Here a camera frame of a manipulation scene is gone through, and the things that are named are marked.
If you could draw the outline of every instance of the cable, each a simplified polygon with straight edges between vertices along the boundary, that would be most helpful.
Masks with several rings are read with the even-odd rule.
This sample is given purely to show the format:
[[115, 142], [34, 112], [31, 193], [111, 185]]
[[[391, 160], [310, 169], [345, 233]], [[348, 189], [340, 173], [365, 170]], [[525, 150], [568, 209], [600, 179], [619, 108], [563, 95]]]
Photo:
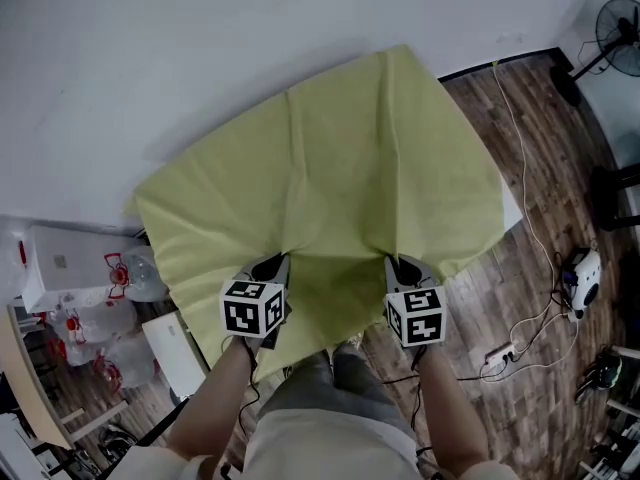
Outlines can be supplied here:
[[242, 412], [249, 406], [255, 404], [258, 400], [260, 400], [260, 392], [258, 391], [258, 388], [256, 388], [256, 385], [253, 383], [253, 374], [256, 371], [256, 368], [258, 367], [258, 363], [256, 361], [256, 356], [253, 353], [253, 350], [251, 350], [251, 347], [249, 347], [249, 345], [247, 344], [247, 340], [244, 338], [240, 338], [242, 344], [244, 345], [245, 350], [247, 351], [247, 354], [249, 354], [249, 361], [251, 363], [251, 375], [249, 375], [249, 383], [251, 384], [251, 388], [253, 389], [253, 391], [255, 391], [256, 393], [256, 399], [248, 402], [246, 404], [244, 404], [242, 406], [242, 408], [240, 409], [240, 412], [238, 413], [238, 423], [240, 424], [240, 428], [242, 429], [242, 433], [244, 434], [245, 437], [247, 437], [247, 431], [244, 428], [244, 425], [242, 424]]
[[[488, 379], [491, 377], [497, 377], [507, 369], [507, 366], [508, 364], [505, 362], [504, 367], [498, 373], [493, 373], [491, 375], [483, 375], [482, 378]], [[406, 377], [400, 377], [399, 379], [386, 380], [383, 382], [383, 384], [395, 384], [397, 382], [404, 382], [405, 380], [417, 379], [418, 377], [420, 377], [420, 375], [407, 375]], [[476, 377], [458, 377], [456, 380], [460, 382], [465, 382], [469, 380], [480, 380], [480, 376], [478, 375]]]
[[425, 446], [424, 448], [420, 448], [416, 452], [416, 457], [420, 457], [424, 452], [428, 452], [429, 450], [433, 450], [433, 446]]
[[426, 352], [427, 352], [427, 345], [420, 345], [418, 347], [415, 355], [413, 356], [413, 361], [411, 362], [411, 371], [415, 372], [418, 370], [418, 363], [420, 362], [420, 359], [422, 359], [422, 356]]
[[[502, 84], [500, 84], [500, 80], [498, 79], [498, 72], [496, 71], [496, 63], [493, 64], [493, 77], [496, 79], [496, 84], [498, 84], [498, 89], [500, 89], [500, 93], [502, 94], [502, 99], [507, 105], [509, 114], [511, 114], [513, 127], [515, 128], [518, 138], [520, 140], [520, 150], [522, 151], [522, 162], [523, 162], [522, 164], [522, 209], [524, 210], [524, 216], [527, 219], [527, 223], [529, 224], [531, 235], [544, 251], [545, 258], [547, 258], [547, 262], [549, 263], [549, 267], [551, 268], [551, 290], [553, 291], [556, 286], [556, 270], [553, 266], [553, 262], [551, 261], [551, 258], [549, 257], [549, 253], [547, 252], [547, 249], [545, 248], [544, 244], [540, 241], [540, 239], [538, 238], [538, 236], [536, 235], [533, 229], [533, 224], [531, 223], [531, 217], [529, 217], [529, 211], [527, 210], [527, 153], [524, 149], [524, 139], [522, 138], [522, 134], [520, 133], [520, 128], [518, 128], [518, 123], [516, 122], [516, 117], [513, 113], [513, 109], [511, 108], [511, 104], [509, 103], [509, 100], [507, 99], [507, 95], [502, 89]], [[523, 324], [525, 322], [533, 322], [535, 320], [538, 320], [538, 318], [545, 316], [547, 314], [547, 311], [549, 311], [550, 307], [551, 307], [551, 300], [546, 305], [546, 307], [536, 316], [530, 317], [530, 318], [524, 318], [519, 322], [516, 322], [515, 324], [513, 324], [509, 331], [509, 340], [511, 341], [511, 343], [514, 343], [513, 332], [515, 331], [516, 327], [518, 327], [520, 324]], [[525, 351], [525, 349], [523, 350], [515, 349], [515, 351], [516, 353], [521, 354]]]
[[[573, 296], [571, 296], [570, 298], [567, 297], [566, 292], [563, 289], [558, 290], [557, 289], [557, 285], [558, 283], [561, 281], [561, 279], [563, 279], [563, 274], [564, 274], [564, 269], [563, 269], [563, 265], [564, 265], [564, 258], [562, 257], [562, 254], [560, 254], [558, 251], [555, 251], [553, 253], [553, 259], [556, 262], [556, 268], [559, 270], [560, 275], [558, 275], [558, 277], [556, 278], [556, 286], [554, 286], [553, 290], [551, 290], [551, 293], [549, 294], [549, 300], [551, 302], [556, 303], [559, 307], [560, 307], [560, 313], [558, 313], [557, 315], [555, 315], [554, 317], [552, 317], [551, 320], [554, 320], [557, 316], [560, 315], [567, 315], [567, 312], [562, 311], [562, 308], [567, 308], [570, 311], [573, 311], [573, 307], [571, 306], [571, 303], [567, 301], [567, 299], [569, 299], [569, 301], [573, 300]], [[555, 294], [560, 294], [560, 301], [556, 300], [554, 298]], [[545, 317], [542, 319], [542, 323], [540, 324], [540, 327], [538, 328], [538, 330], [535, 332], [535, 334], [533, 335], [533, 337], [529, 340], [529, 342], [527, 343], [527, 345], [525, 346], [525, 348], [519, 352], [519, 356], [516, 359], [512, 358], [512, 361], [514, 363], [517, 363], [518, 361], [520, 361], [520, 359], [522, 359], [522, 356], [524, 356], [524, 353], [529, 350], [529, 348], [531, 347], [531, 345], [533, 345], [533, 343], [536, 341], [536, 339], [538, 339], [538, 337], [541, 335], [542, 331], [545, 329], [545, 327], [547, 325], [549, 325], [549, 323], [551, 322], [551, 320], [549, 322], [547, 322], [547, 316], [549, 315], [549, 313], [547, 313], [545, 315]]]
[[[525, 215], [525, 217], [527, 219], [527, 223], [529, 224], [529, 229], [531, 230], [531, 234], [532, 234], [533, 238], [535, 239], [535, 241], [538, 243], [538, 245], [544, 251], [545, 258], [547, 259], [547, 262], [549, 263], [549, 267], [551, 268], [551, 290], [550, 290], [549, 302], [547, 303], [545, 308], [534, 317], [524, 318], [524, 319], [516, 322], [515, 324], [513, 324], [511, 326], [511, 329], [509, 330], [509, 340], [511, 341], [511, 343], [514, 343], [513, 333], [514, 333], [515, 329], [520, 324], [523, 324], [525, 322], [533, 322], [533, 321], [538, 320], [541, 317], [543, 319], [540, 329], [535, 333], [533, 338], [529, 341], [529, 343], [522, 350], [518, 350], [517, 348], [515, 348], [515, 345], [514, 345], [514, 349], [515, 349], [516, 353], [519, 354], [519, 356], [518, 356], [518, 358], [516, 360], [519, 361], [520, 358], [522, 357], [522, 355], [527, 350], [529, 350], [529, 348], [531, 347], [533, 342], [538, 338], [538, 336], [540, 336], [540, 334], [546, 328], [546, 326], [549, 325], [551, 322], [553, 322], [553, 320], [555, 320], [555, 318], [557, 316], [562, 314], [562, 313], [560, 313], [559, 315], [554, 316], [549, 322], [545, 323], [545, 320], [546, 320], [546, 317], [547, 317], [547, 313], [549, 311], [549, 308], [551, 308], [552, 302], [556, 302], [555, 299], [553, 298], [553, 294], [556, 293], [556, 284], [557, 284], [558, 280], [560, 280], [560, 279], [556, 280], [556, 269], [553, 266], [553, 262], [551, 261], [551, 258], [549, 257], [549, 253], [547, 252], [547, 249], [545, 248], [544, 244], [540, 241], [540, 239], [538, 238], [538, 236], [535, 233], [535, 230], [533, 229], [533, 224], [531, 223], [531, 218], [530, 218], [529, 212], [527, 210], [527, 154], [526, 154], [525, 147], [524, 147], [524, 139], [522, 137], [522, 133], [520, 133], [520, 128], [518, 127], [518, 123], [517, 123], [516, 117], [515, 117], [515, 115], [513, 113], [513, 109], [511, 108], [511, 104], [509, 103], [509, 99], [507, 98], [507, 95], [504, 92], [504, 89], [502, 88], [502, 84], [500, 83], [500, 79], [498, 78], [498, 72], [496, 70], [496, 65], [497, 65], [497, 62], [494, 62], [493, 66], [492, 66], [492, 68], [493, 68], [493, 77], [496, 80], [496, 84], [498, 85], [498, 89], [500, 90], [500, 94], [502, 95], [502, 99], [504, 100], [504, 102], [505, 102], [505, 104], [507, 106], [507, 109], [509, 110], [509, 114], [511, 115], [511, 121], [513, 122], [513, 127], [514, 127], [514, 129], [516, 131], [516, 134], [518, 135], [518, 139], [520, 141], [520, 150], [522, 151], [522, 162], [523, 162], [523, 166], [522, 166], [522, 208], [523, 208], [523, 211], [524, 211], [524, 215]], [[567, 351], [567, 353], [561, 359], [559, 359], [557, 361], [554, 361], [553, 363], [551, 363], [549, 365], [529, 365], [529, 366], [525, 366], [523, 368], [520, 368], [519, 370], [516, 370], [515, 372], [510, 373], [506, 377], [503, 377], [503, 378], [500, 378], [500, 379], [496, 379], [496, 380], [489, 380], [489, 381], [487, 381], [484, 378], [482, 378], [482, 368], [480, 368], [480, 375], [479, 375], [480, 380], [482, 382], [484, 382], [484, 383], [492, 384], [492, 383], [496, 383], [496, 382], [501, 382], [501, 381], [503, 381], [503, 380], [515, 375], [516, 373], [521, 372], [521, 371], [523, 371], [525, 369], [528, 369], [528, 368], [534, 368], [534, 367], [549, 368], [551, 366], [554, 366], [554, 365], [558, 364], [560, 361], [563, 361], [566, 357], [568, 357], [569, 353], [571, 352], [571, 349], [573, 348], [573, 345], [574, 345], [577, 337], [578, 337], [578, 328], [576, 327], [576, 335], [575, 335], [574, 340], [571, 343], [571, 346], [569, 347], [569, 350]]]
[[229, 334], [229, 336], [222, 340], [222, 343], [220, 343], [220, 354], [224, 354], [224, 351], [226, 350], [225, 345], [231, 338], [233, 338], [233, 334]]
[[413, 404], [413, 414], [411, 415], [411, 430], [415, 432], [416, 430], [416, 417], [418, 416], [418, 411], [420, 410], [420, 404], [422, 401], [422, 397], [420, 396], [420, 388], [422, 386], [418, 382], [418, 391], [416, 392], [416, 401]]
[[500, 378], [500, 379], [496, 379], [496, 380], [485, 380], [484, 378], [481, 378], [480, 380], [482, 382], [484, 382], [485, 384], [497, 384], [498, 382], [502, 382], [503, 380], [507, 380], [509, 377], [513, 377], [514, 375], [523, 372], [525, 370], [528, 370], [530, 368], [551, 368], [552, 366], [557, 365], [558, 363], [564, 361], [567, 357], [569, 357], [569, 354], [571, 354], [571, 350], [573, 349], [573, 346], [575, 345], [576, 341], [578, 340], [578, 330], [580, 329], [580, 325], [578, 323], [576, 323], [576, 334], [573, 337], [573, 341], [571, 342], [571, 346], [569, 347], [569, 350], [567, 350], [567, 353], [562, 356], [560, 359], [555, 360], [553, 363], [550, 364], [530, 364], [527, 366], [523, 366], [522, 368], [517, 369], [514, 372], [511, 372], [508, 375], [505, 375], [504, 377]]
[[500, 370], [498, 373], [493, 373], [493, 374], [491, 374], [491, 375], [482, 375], [482, 370], [484, 369], [484, 367], [485, 367], [485, 366], [486, 366], [486, 365], [484, 365], [484, 364], [483, 364], [483, 365], [480, 367], [480, 372], [478, 373], [478, 376], [477, 376], [477, 377], [465, 377], [465, 378], [462, 378], [462, 379], [456, 379], [456, 380], [457, 380], [458, 382], [465, 382], [465, 381], [468, 381], [468, 380], [484, 380], [484, 379], [490, 379], [490, 378], [492, 378], [492, 377], [497, 377], [498, 375], [502, 375], [502, 374], [504, 373], [504, 371], [507, 369], [507, 366], [509, 366], [509, 362], [508, 362], [508, 361], [505, 361], [505, 362], [504, 362], [504, 366], [502, 367], [502, 370]]
[[399, 379], [386, 380], [383, 382], [383, 384], [395, 384], [396, 382], [402, 382], [410, 379], [417, 379], [418, 377], [420, 377], [420, 375], [407, 375], [406, 377], [400, 377]]

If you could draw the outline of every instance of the white wall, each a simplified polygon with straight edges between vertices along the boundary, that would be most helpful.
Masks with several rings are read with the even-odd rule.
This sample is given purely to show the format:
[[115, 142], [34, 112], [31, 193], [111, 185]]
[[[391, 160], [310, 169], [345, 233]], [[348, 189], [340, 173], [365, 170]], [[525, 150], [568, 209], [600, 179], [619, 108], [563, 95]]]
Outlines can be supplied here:
[[0, 213], [135, 228], [205, 132], [398, 43], [441, 76], [556, 46], [582, 0], [0, 0]]
[[[580, 67], [577, 56], [584, 41], [595, 39], [595, 24], [602, 6], [609, 0], [585, 0], [575, 22], [563, 34], [560, 48], [569, 60]], [[586, 44], [580, 56], [586, 64], [600, 50]], [[640, 162], [640, 78], [609, 68], [597, 76], [586, 74], [578, 80], [582, 95], [589, 102], [607, 136], [620, 167]], [[629, 191], [634, 213], [640, 212], [640, 187]]]
[[44, 477], [42, 473], [45, 470], [31, 453], [25, 437], [16, 416], [0, 414], [0, 469], [10, 480], [37, 480]]

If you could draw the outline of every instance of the sleeve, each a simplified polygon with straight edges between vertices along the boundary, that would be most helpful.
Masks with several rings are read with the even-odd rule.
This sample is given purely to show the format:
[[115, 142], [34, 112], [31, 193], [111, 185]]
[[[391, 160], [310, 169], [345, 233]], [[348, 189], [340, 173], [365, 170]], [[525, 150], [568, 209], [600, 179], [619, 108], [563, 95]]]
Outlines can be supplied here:
[[206, 456], [187, 461], [167, 448], [133, 446], [109, 480], [197, 480], [200, 464]]
[[496, 461], [481, 462], [471, 466], [460, 480], [519, 480], [513, 469]]

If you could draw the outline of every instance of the wrist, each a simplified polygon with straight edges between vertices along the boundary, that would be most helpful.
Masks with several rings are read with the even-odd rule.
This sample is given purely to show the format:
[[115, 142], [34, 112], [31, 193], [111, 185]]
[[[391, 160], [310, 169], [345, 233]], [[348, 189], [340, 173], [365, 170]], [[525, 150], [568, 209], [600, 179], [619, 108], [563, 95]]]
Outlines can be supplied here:
[[415, 367], [415, 370], [418, 370], [421, 365], [431, 361], [432, 358], [437, 356], [441, 350], [440, 343], [424, 345], [424, 347], [425, 349], [422, 351], [422, 346], [405, 349], [407, 357], [411, 361], [411, 365]]
[[247, 347], [249, 347], [251, 349], [251, 351], [253, 352], [254, 357], [257, 357], [258, 350], [260, 350], [260, 346], [262, 345], [262, 339], [260, 339], [260, 338], [248, 338], [248, 337], [245, 337], [245, 336], [234, 335], [233, 339], [231, 340], [231, 344], [234, 347], [238, 347], [238, 348], [242, 349], [245, 354], [247, 353]]

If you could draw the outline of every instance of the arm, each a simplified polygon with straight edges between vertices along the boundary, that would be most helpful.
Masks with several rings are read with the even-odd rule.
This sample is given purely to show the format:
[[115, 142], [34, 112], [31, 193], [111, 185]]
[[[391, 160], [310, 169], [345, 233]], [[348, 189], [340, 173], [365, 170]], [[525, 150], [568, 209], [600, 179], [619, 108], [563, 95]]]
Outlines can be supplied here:
[[[250, 343], [256, 351], [259, 342]], [[211, 455], [201, 468], [211, 476], [227, 448], [251, 376], [251, 361], [234, 336], [207, 378], [174, 423], [167, 448], [190, 460]]]
[[459, 477], [489, 460], [487, 433], [438, 347], [430, 346], [418, 363], [424, 409], [438, 464]]

